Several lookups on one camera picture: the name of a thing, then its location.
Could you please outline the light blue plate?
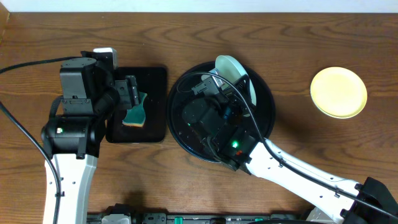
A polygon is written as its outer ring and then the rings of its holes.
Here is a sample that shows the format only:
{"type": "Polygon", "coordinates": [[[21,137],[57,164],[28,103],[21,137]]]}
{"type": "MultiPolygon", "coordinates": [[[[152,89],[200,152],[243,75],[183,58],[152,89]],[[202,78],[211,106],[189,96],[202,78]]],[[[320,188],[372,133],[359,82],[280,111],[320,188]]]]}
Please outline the light blue plate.
{"type": "MultiPolygon", "coordinates": [[[[232,56],[230,55],[219,55],[215,60],[215,72],[217,75],[227,79],[229,82],[233,83],[240,79],[242,76],[248,75],[245,68],[232,56]]],[[[213,77],[216,85],[225,89],[227,86],[225,82],[219,78],[213,77]]],[[[256,92],[252,81],[249,79],[249,92],[251,97],[251,103],[256,106],[257,98],[256,92]]]]}

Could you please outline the green orange sponge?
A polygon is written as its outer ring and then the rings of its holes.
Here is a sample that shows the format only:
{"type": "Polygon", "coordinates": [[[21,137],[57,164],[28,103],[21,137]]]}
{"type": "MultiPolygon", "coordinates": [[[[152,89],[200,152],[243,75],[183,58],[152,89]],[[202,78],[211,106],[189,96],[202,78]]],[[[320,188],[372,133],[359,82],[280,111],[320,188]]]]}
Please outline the green orange sponge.
{"type": "Polygon", "coordinates": [[[125,126],[132,126],[142,128],[146,121],[146,112],[144,109],[144,102],[147,97],[147,93],[140,92],[141,102],[139,105],[134,106],[132,109],[127,110],[125,118],[122,120],[122,124],[125,126]]]}

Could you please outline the yellow plate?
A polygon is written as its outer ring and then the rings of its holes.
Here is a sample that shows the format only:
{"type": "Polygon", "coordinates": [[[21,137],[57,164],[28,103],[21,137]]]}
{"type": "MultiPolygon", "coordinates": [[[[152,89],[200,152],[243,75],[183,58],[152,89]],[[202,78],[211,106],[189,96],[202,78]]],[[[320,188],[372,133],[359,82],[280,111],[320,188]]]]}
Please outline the yellow plate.
{"type": "Polygon", "coordinates": [[[314,76],[310,84],[310,97],[325,115],[348,119],[364,109],[368,93],[362,79],[351,70],[328,67],[314,76]]]}

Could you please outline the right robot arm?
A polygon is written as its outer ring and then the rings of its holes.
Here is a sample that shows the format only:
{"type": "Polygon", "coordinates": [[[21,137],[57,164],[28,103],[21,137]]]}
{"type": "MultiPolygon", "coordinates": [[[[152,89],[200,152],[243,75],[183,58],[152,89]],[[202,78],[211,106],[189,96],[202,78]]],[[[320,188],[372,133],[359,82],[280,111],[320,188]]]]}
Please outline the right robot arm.
{"type": "Polygon", "coordinates": [[[274,122],[272,96],[182,93],[172,104],[180,128],[193,134],[185,148],[200,159],[241,169],[310,202],[334,223],[397,223],[397,202],[380,181],[360,184],[322,171],[283,151],[263,135],[274,122]]]}

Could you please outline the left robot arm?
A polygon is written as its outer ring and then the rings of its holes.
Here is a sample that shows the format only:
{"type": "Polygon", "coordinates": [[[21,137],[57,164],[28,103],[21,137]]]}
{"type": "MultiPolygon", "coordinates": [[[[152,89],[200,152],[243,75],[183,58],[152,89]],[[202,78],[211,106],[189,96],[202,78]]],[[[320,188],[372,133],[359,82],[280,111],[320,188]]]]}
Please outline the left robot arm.
{"type": "Polygon", "coordinates": [[[44,223],[86,223],[91,181],[106,120],[141,103],[134,75],[118,76],[117,51],[83,51],[62,63],[63,94],[42,128],[47,190],[44,223]]]}

